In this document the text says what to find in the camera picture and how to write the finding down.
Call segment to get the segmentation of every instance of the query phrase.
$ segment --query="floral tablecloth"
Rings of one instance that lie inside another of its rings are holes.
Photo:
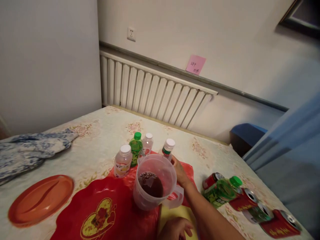
[[[58,212],[41,223],[29,228],[16,228],[10,224],[7,212],[12,202],[28,187],[52,175],[65,174],[74,179],[73,195],[88,186],[95,179],[104,178],[113,167],[113,160],[120,146],[128,143],[136,131],[144,136],[153,134],[153,150],[159,151],[166,138],[176,141],[173,154],[190,164],[194,169],[194,181],[198,190],[202,181],[213,172],[225,177],[239,176],[245,187],[256,193],[267,206],[289,212],[280,200],[258,178],[251,168],[233,151],[232,147],[192,135],[141,116],[108,106],[82,116],[71,122],[50,129],[56,132],[70,128],[79,137],[72,147],[27,174],[24,174],[0,187],[0,235],[1,239],[48,240],[56,228],[59,213],[70,203],[71,198]],[[241,212],[233,210],[229,204],[218,209],[224,217],[246,239],[272,239],[259,225],[251,224]],[[300,236],[286,239],[312,239],[303,229]]]

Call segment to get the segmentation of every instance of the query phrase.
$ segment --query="green bottle cap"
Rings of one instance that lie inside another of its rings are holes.
[[[237,176],[231,177],[230,182],[235,187],[240,187],[242,185],[242,181]]]
[[[141,133],[139,133],[139,132],[136,132],[135,134],[134,134],[134,137],[133,137],[135,140],[140,140],[141,139]]]

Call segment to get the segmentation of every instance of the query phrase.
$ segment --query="heart design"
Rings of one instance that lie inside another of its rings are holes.
[[[95,213],[90,214],[81,227],[80,235],[82,239],[101,239],[105,232],[109,230],[116,219],[115,209],[112,206],[111,198],[103,199]]]

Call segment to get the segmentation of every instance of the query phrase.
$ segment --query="blue curtain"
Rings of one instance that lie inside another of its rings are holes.
[[[320,239],[320,93],[286,112],[243,159]]]

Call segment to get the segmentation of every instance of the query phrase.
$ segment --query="picture frame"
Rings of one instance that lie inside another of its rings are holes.
[[[320,40],[320,13],[317,0],[295,0],[279,25]]]

